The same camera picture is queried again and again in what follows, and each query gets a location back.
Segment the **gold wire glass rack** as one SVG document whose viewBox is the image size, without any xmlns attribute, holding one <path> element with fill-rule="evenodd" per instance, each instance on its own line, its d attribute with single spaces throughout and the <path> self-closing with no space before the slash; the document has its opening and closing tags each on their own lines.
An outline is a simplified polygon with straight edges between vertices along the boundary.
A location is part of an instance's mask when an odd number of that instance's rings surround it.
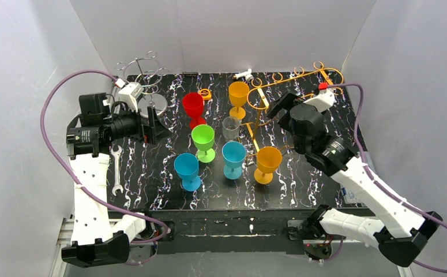
<svg viewBox="0 0 447 277">
<path fill-rule="evenodd" d="M 252 73 L 252 78 L 244 77 L 246 81 L 250 82 L 249 93 L 246 95 L 247 104 L 257 112 L 256 118 L 253 121 L 242 122 L 241 125 L 245 128 L 250 136 L 250 141 L 253 146 L 253 152 L 247 154 L 246 159 L 255 158 L 257 152 L 261 149 L 257 142 L 257 135 L 260 128 L 266 126 L 271 122 L 270 119 L 264 119 L 265 113 L 269 110 L 271 100 L 265 93 L 267 89 L 271 89 L 277 85 L 293 82 L 295 80 L 304 79 L 307 80 L 312 75 L 321 76 L 321 80 L 325 81 L 328 85 L 335 84 L 330 77 L 330 74 L 336 74 L 340 77 L 339 84 L 344 83 L 344 75 L 341 70 L 325 66 L 321 61 L 314 62 L 311 71 L 307 71 L 304 67 L 299 66 L 293 68 L 289 77 L 284 77 L 282 72 L 273 72 L 271 80 L 264 82 L 262 78 L 257 77 L 256 73 Z"/>
</svg>

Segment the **blue wine glass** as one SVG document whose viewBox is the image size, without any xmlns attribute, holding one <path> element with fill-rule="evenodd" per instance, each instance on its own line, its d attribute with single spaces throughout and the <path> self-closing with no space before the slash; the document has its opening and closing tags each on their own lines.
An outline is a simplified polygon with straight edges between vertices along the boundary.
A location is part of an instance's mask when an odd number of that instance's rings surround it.
<svg viewBox="0 0 447 277">
<path fill-rule="evenodd" d="M 195 192 L 201 186 L 199 161 L 191 153 L 183 153 L 176 157 L 174 169 L 182 180 L 182 187 L 188 192 Z"/>
</svg>

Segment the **teal wine glass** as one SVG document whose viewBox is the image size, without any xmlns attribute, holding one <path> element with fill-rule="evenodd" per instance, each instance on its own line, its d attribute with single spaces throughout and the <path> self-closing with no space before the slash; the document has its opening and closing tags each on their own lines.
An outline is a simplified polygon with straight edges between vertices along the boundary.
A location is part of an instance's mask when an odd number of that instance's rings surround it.
<svg viewBox="0 0 447 277">
<path fill-rule="evenodd" d="M 243 144 L 229 141 L 222 148 L 224 175 L 228 179 L 238 179 L 242 175 L 242 165 L 247 155 Z"/>
</svg>

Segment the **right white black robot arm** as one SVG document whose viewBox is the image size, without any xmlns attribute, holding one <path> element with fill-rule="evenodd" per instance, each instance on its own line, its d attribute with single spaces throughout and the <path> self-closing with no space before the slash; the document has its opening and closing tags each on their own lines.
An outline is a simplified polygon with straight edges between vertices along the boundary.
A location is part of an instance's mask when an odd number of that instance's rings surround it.
<svg viewBox="0 0 447 277">
<path fill-rule="evenodd" d="M 272 119 L 285 110 L 278 124 L 291 133 L 294 150 L 360 198 L 376 219 L 321 205 L 302 222 L 298 233 L 316 238 L 330 234 L 354 239 L 377 248 L 392 263 L 408 267 L 439 225 L 388 197 L 374 184 L 373 176 L 367 175 L 358 154 L 342 138 L 325 131 L 324 116 L 335 101 L 331 89 L 308 100 L 286 92 L 269 104 L 266 116 Z"/>
</svg>

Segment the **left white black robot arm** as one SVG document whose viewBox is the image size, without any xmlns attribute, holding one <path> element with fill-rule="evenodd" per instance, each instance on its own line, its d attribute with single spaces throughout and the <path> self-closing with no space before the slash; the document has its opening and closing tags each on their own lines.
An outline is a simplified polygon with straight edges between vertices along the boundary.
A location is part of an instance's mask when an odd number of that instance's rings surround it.
<svg viewBox="0 0 447 277">
<path fill-rule="evenodd" d="M 127 211 L 110 223 L 107 171 L 114 157 L 112 143 L 131 137 L 156 144 L 170 135 L 154 107 L 138 108 L 135 96 L 120 93 L 113 104 L 106 93 L 81 95 L 81 113 L 66 129 L 67 155 L 74 177 L 74 227 L 62 260 L 81 268 L 121 264 L 129 259 L 130 243 L 146 228 L 147 216 Z"/>
</svg>

